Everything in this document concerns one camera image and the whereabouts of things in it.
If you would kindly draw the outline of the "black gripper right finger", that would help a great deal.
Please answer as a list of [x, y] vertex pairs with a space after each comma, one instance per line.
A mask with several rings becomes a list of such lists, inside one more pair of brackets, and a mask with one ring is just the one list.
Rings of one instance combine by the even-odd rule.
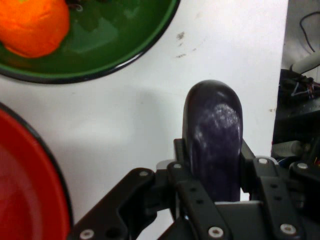
[[281, 168], [269, 158], [256, 157], [246, 142], [241, 146], [241, 188], [261, 202], [266, 230], [274, 240], [318, 240], [320, 195], [316, 169], [292, 164]]

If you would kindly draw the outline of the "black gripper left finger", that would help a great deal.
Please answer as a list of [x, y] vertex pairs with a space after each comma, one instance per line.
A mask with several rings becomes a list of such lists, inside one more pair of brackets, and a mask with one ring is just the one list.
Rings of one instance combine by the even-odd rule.
[[163, 240], [231, 240], [227, 225], [204, 187], [186, 166], [182, 139], [173, 142], [175, 159], [165, 169], [131, 170], [69, 232], [69, 240], [135, 240], [162, 210], [173, 224]]

